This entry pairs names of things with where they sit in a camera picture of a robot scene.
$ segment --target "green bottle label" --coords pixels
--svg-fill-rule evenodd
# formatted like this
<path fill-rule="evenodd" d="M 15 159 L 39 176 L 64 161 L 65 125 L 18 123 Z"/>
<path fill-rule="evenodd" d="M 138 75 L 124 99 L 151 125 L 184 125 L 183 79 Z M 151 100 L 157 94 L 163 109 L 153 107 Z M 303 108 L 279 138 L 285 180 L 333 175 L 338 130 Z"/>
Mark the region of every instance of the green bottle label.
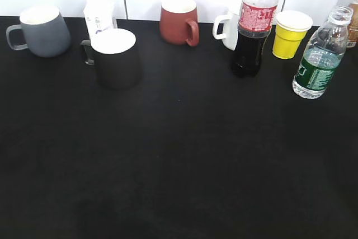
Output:
<path fill-rule="evenodd" d="M 308 63 L 303 57 L 295 79 L 302 87 L 313 91 L 321 91 L 327 88 L 335 70 L 336 68 L 328 69 L 315 67 Z"/>

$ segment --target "brown bottle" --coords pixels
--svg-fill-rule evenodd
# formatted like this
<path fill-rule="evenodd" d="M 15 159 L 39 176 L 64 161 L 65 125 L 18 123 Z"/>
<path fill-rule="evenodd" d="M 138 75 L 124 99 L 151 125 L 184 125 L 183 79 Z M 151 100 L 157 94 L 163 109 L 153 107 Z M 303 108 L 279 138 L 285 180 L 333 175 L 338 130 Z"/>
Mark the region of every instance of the brown bottle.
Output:
<path fill-rule="evenodd" d="M 352 21 L 348 25 L 348 45 L 347 48 L 353 48 L 358 41 L 358 0 L 353 0 L 349 5 L 354 11 Z"/>

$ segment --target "clear plastic bottle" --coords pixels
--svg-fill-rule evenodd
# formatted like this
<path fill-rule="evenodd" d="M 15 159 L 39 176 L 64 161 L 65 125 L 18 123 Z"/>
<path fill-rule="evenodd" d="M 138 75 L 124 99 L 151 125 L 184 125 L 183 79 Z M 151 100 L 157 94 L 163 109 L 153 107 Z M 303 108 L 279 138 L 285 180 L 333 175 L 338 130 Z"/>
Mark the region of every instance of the clear plastic bottle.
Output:
<path fill-rule="evenodd" d="M 231 70 L 238 77 L 255 76 L 260 70 L 262 49 L 271 32 L 279 0 L 242 0 L 238 41 Z"/>
<path fill-rule="evenodd" d="M 312 35 L 292 82 L 297 95 L 306 99 L 323 95 L 346 51 L 352 15 L 350 7 L 336 6 Z"/>

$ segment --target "mug handle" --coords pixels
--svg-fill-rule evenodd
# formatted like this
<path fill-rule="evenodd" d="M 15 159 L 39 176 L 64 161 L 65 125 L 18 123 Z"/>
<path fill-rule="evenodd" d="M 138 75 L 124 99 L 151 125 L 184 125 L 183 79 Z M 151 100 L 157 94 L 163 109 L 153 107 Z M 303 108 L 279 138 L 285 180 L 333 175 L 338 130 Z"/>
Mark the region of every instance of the mug handle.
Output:
<path fill-rule="evenodd" d="M 215 39 L 226 39 L 227 38 L 226 33 L 218 34 L 218 28 L 219 28 L 219 24 L 222 21 L 231 20 L 232 17 L 233 16 L 229 15 L 229 14 L 219 15 L 218 17 L 216 17 L 216 19 L 214 21 L 214 25 L 213 25 L 213 36 L 214 36 Z"/>
<path fill-rule="evenodd" d="M 197 22 L 192 19 L 186 20 L 186 23 L 191 27 L 191 39 L 186 39 L 189 46 L 195 47 L 199 44 L 199 26 Z"/>
<path fill-rule="evenodd" d="M 22 45 L 12 45 L 11 41 L 10 41 L 10 32 L 12 30 L 22 30 L 21 25 L 12 25 L 9 26 L 6 29 L 6 40 L 7 40 L 7 44 L 10 46 L 11 49 L 13 50 L 25 50 L 27 49 L 27 44 L 22 44 Z"/>
<path fill-rule="evenodd" d="M 88 65 L 95 65 L 95 61 L 92 59 L 92 47 L 89 40 L 83 40 L 79 46 L 81 51 L 81 58 L 84 63 Z"/>

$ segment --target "red mug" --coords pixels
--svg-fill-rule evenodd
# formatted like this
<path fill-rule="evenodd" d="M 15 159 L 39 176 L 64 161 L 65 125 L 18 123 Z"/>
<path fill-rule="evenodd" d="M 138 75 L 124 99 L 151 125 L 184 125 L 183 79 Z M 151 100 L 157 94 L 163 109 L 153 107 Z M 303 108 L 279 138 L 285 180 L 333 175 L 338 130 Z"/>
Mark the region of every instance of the red mug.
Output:
<path fill-rule="evenodd" d="M 194 0 L 164 0 L 162 2 L 161 21 L 162 37 L 169 43 L 197 46 L 199 43 L 199 26 L 197 8 Z"/>

